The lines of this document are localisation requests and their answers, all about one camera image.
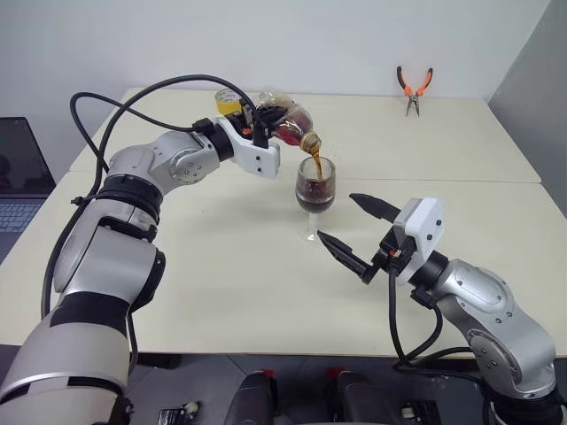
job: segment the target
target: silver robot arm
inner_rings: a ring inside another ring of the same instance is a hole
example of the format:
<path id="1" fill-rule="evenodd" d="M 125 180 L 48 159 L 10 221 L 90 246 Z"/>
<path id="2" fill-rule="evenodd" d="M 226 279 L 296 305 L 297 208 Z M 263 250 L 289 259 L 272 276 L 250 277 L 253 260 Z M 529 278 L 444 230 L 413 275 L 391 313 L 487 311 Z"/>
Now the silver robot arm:
<path id="1" fill-rule="evenodd" d="M 415 287 L 411 293 L 415 301 L 439 307 L 471 348 L 490 389 L 498 423 L 567 423 L 555 386 L 555 347 L 549 334 L 516 304 L 498 275 L 460 259 L 449 261 L 434 251 L 445 228 L 440 201 L 411 199 L 399 210 L 368 195 L 351 198 L 393 226 L 372 265 L 337 238 L 320 233 L 331 254 L 365 283 L 380 269 L 395 269 L 398 282 Z"/>
<path id="2" fill-rule="evenodd" d="M 200 182 L 231 158 L 275 177 L 279 146 L 255 146 L 224 117 L 117 152 L 103 188 L 62 249 L 55 308 L 20 348 L 0 387 L 0 423 L 128 423 L 126 317 L 153 298 L 166 264 L 151 241 L 171 190 Z"/>

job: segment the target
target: white wall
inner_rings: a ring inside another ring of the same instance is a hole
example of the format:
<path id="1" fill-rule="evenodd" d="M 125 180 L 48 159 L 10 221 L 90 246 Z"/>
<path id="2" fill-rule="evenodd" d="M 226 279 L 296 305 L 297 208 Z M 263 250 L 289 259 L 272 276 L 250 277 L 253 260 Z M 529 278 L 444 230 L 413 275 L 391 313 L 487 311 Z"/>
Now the white wall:
<path id="1" fill-rule="evenodd" d="M 396 95 L 402 64 L 413 85 L 435 68 L 430 96 L 488 99 L 548 2 L 0 0 L 0 115 L 30 118 L 59 178 L 84 145 L 67 107 L 80 90 L 213 73 L 245 89 Z M 85 102 L 92 132 L 108 108 Z"/>

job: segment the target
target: bottle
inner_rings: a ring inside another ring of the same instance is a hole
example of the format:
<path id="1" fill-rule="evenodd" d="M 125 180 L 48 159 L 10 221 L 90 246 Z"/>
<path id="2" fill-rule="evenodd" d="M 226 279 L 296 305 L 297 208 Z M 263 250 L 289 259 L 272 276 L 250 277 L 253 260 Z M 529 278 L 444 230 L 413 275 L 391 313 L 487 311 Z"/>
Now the bottle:
<path id="1" fill-rule="evenodd" d="M 262 92 L 261 106 L 280 106 L 285 115 L 275 123 L 272 135 L 291 146 L 299 146 L 309 155 L 319 153 L 321 138 L 313 131 L 313 120 L 309 112 L 282 93 Z"/>

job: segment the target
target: laptop keyboard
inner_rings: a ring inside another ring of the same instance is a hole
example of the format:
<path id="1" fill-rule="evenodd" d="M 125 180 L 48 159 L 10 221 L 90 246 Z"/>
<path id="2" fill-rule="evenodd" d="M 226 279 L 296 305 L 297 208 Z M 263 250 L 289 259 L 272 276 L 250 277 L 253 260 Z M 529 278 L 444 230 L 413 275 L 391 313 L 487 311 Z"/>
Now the laptop keyboard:
<path id="1" fill-rule="evenodd" d="M 21 233 L 41 204 L 0 204 L 0 233 Z"/>

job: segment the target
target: glass stem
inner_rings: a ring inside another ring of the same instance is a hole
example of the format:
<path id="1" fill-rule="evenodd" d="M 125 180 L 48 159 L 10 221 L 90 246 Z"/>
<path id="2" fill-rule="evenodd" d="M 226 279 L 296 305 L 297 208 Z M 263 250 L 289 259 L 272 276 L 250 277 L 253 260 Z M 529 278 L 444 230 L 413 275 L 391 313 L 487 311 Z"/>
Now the glass stem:
<path id="1" fill-rule="evenodd" d="M 315 240 L 319 229 L 319 214 L 309 213 L 309 236 Z"/>

